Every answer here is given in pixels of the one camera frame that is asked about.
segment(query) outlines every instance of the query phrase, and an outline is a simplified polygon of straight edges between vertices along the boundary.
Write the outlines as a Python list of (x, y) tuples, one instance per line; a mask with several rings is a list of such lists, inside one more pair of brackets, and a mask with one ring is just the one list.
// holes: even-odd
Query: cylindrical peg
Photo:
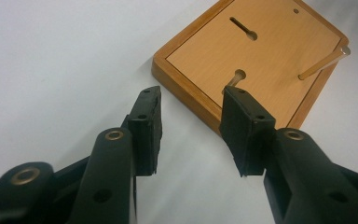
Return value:
[(307, 77), (312, 76), (313, 74), (320, 72), (322, 69), (330, 66), (333, 63), (338, 62), (339, 60), (345, 58), (346, 56), (351, 54), (350, 48), (348, 46), (340, 47), (334, 50), (331, 54), (327, 55), (327, 57), (321, 59), (307, 71), (303, 72), (302, 74), (298, 75), (298, 78), (301, 80), (306, 79)]

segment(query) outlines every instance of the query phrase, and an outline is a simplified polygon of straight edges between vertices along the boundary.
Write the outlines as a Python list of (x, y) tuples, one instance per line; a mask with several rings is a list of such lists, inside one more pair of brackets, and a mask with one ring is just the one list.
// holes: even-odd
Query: black plastic linkage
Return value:
[(162, 136), (159, 86), (141, 91), (126, 121), (123, 127), (128, 127), (133, 136), (136, 175), (154, 174)]
[(161, 136), (156, 86), (141, 91), (121, 129), (98, 136), (91, 157), (56, 173), (30, 162), (3, 175), (0, 224), (135, 223), (136, 176), (156, 172)]
[(2, 175), (0, 223), (41, 223), (54, 198), (52, 177), (52, 167), (44, 162), (24, 163)]
[(247, 91), (226, 86), (220, 133), (240, 175), (262, 175), (262, 146), (274, 134), (275, 118)]
[(275, 222), (358, 223), (358, 191), (306, 133), (280, 129), (265, 179)]
[(100, 133), (69, 223), (135, 223), (133, 178), (130, 131), (115, 128)]

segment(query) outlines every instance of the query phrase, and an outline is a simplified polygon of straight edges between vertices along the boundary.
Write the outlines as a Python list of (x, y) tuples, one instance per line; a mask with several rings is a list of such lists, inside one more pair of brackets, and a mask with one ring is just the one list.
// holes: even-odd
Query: white background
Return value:
[[(0, 1), (0, 176), (88, 156), (139, 91), (153, 54), (215, 0)], [(307, 0), (351, 41), (305, 120), (358, 172), (358, 0)], [(138, 178), (139, 223), (273, 223), (261, 176), (240, 178), (223, 140), (162, 88), (158, 173)]]

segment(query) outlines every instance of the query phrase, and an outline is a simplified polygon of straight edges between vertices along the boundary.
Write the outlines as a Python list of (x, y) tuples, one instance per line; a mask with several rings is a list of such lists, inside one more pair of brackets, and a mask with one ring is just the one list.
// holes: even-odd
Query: light wood surface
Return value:
[(335, 64), (305, 80), (298, 74), (347, 44), (301, 1), (220, 1), (156, 53), (152, 72), (218, 133), (222, 89), (241, 69), (246, 79), (236, 86), (277, 119), (277, 128), (298, 128)]

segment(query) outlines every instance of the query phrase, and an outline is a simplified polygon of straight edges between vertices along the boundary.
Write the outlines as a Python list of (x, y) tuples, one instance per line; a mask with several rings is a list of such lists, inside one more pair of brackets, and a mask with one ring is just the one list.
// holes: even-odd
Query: wooden base plate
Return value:
[(222, 0), (155, 54), (152, 73), (218, 133), (222, 90), (243, 71), (236, 86), (275, 117), (276, 128), (299, 128), (336, 63), (305, 80), (298, 75), (347, 45), (302, 1)]

